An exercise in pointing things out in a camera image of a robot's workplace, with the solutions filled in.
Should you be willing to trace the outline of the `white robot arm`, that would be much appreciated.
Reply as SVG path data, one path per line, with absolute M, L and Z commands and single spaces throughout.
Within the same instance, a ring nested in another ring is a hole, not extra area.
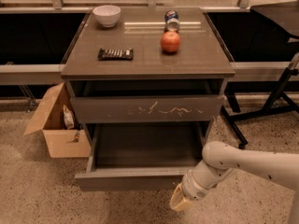
M 182 211 L 192 207 L 234 169 L 294 190 L 288 224 L 299 224 L 299 155 L 239 149 L 219 141 L 204 145 L 202 159 L 175 188 L 170 208 Z

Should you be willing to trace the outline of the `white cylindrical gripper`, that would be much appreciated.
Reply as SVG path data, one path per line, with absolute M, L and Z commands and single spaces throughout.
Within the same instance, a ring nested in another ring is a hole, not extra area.
M 192 201 L 206 197 L 231 172 L 231 168 L 215 168 L 201 160 L 183 176 L 181 184 L 175 188 L 169 202 L 170 208 L 180 212 L 193 207 Z

